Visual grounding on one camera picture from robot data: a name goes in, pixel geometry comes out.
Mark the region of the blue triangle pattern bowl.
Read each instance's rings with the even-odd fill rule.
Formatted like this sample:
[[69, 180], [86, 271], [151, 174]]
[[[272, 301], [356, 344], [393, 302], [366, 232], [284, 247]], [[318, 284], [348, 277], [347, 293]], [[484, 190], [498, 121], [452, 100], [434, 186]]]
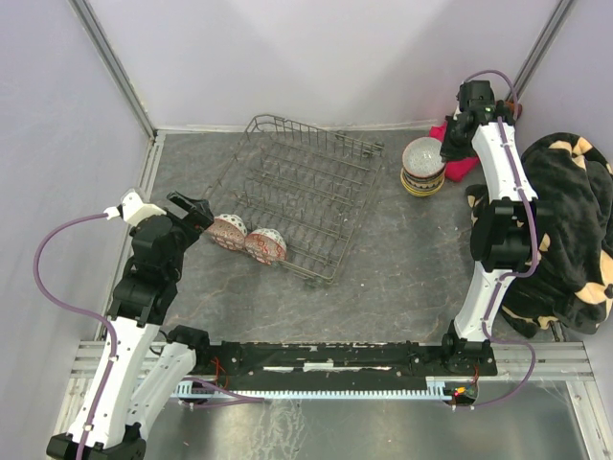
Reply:
[[422, 183], [422, 182], [412, 182], [407, 181], [404, 178], [401, 179], [401, 183], [405, 189], [414, 189], [414, 190], [432, 190], [436, 188], [441, 188], [444, 184], [444, 178], [434, 182]]

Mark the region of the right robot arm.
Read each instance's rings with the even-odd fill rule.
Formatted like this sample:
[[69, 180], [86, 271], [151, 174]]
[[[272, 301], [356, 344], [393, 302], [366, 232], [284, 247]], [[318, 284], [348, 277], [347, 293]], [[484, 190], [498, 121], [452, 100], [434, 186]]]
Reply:
[[521, 164], [511, 109], [486, 80], [463, 82], [456, 112], [448, 117], [443, 158], [474, 152], [487, 185], [485, 207], [472, 225], [475, 263], [464, 304], [443, 337], [442, 368], [452, 375], [494, 371], [491, 332], [504, 295], [538, 265], [543, 227], [552, 215], [538, 200]]

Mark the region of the red diamond pattern bowl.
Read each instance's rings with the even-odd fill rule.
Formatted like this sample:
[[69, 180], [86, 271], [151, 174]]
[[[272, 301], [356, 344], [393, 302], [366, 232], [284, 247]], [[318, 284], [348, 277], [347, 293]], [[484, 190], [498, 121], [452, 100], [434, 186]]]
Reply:
[[237, 251], [244, 248], [247, 228], [242, 218], [233, 214], [220, 214], [206, 230], [211, 239], [223, 248]]

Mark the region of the red geometric pattern bowl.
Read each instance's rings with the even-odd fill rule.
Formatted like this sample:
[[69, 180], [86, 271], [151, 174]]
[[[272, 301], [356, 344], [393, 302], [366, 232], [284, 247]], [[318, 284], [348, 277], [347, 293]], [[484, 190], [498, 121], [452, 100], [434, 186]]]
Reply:
[[249, 233], [244, 239], [244, 249], [262, 264], [286, 260], [286, 243], [276, 229], [259, 228]]

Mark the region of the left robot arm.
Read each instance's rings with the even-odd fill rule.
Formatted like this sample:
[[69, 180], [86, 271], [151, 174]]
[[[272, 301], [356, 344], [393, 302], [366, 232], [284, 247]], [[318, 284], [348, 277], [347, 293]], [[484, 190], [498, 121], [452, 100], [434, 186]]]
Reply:
[[154, 368], [138, 379], [176, 297], [185, 252], [215, 221], [205, 199], [177, 192], [168, 199], [185, 211], [184, 217], [146, 203], [134, 189], [97, 215], [129, 225], [132, 255], [108, 314], [93, 316], [106, 329], [102, 357], [76, 420], [49, 441], [46, 453], [53, 459], [144, 458], [152, 426], [176, 386], [211, 365], [207, 333], [178, 327]]

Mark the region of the grey hexagon pattern bowl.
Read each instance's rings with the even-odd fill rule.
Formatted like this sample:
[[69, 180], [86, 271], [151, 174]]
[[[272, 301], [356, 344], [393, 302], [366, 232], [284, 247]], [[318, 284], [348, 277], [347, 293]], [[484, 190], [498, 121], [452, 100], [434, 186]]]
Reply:
[[402, 153], [402, 166], [417, 175], [428, 175], [445, 167], [441, 156], [442, 142], [432, 137], [411, 141]]

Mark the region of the yellow rim blue pattern bowl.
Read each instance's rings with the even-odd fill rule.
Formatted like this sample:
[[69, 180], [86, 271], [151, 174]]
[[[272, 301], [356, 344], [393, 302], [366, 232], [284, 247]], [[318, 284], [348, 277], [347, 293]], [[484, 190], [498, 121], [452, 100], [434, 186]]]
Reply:
[[414, 189], [405, 189], [409, 195], [416, 197], [427, 197], [433, 196], [436, 194], [441, 188], [436, 188], [432, 190], [414, 190]]

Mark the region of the grey wire dish rack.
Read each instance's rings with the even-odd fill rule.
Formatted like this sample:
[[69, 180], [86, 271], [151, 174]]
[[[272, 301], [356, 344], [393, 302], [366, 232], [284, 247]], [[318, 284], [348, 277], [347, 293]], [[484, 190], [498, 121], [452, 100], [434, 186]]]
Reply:
[[236, 214], [250, 231], [279, 231], [284, 268], [331, 283], [373, 194], [383, 151], [382, 142], [342, 130], [257, 115], [204, 197], [215, 214]]

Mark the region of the brown dotted pattern bowl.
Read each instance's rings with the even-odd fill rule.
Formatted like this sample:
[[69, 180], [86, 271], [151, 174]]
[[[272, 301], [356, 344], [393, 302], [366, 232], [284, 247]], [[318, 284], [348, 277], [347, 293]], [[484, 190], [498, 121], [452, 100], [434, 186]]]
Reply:
[[417, 175], [415, 172], [410, 172], [406, 168], [402, 168], [402, 174], [405, 180], [412, 182], [434, 182], [444, 178], [446, 167], [440, 168], [438, 171], [430, 173], [428, 175]]

